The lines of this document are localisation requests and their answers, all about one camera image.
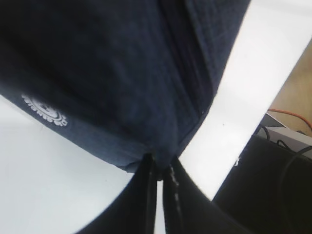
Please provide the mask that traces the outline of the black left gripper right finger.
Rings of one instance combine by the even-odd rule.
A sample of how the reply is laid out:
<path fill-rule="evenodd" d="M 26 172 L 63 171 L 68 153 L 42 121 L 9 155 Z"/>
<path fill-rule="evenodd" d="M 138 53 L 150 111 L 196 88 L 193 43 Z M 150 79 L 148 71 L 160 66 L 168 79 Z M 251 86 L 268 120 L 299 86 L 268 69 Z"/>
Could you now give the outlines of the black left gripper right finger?
<path fill-rule="evenodd" d="M 178 158 L 163 171 L 163 211 L 168 234 L 247 234 L 194 184 Z"/>

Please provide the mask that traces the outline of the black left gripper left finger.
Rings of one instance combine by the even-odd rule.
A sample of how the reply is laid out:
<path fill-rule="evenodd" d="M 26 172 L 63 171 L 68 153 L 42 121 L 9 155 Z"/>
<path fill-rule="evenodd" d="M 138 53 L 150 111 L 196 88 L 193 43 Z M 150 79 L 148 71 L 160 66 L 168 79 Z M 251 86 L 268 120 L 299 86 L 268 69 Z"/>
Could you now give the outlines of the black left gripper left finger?
<path fill-rule="evenodd" d="M 153 234 L 156 217 L 157 168 L 146 154 L 119 196 L 79 234 Z"/>

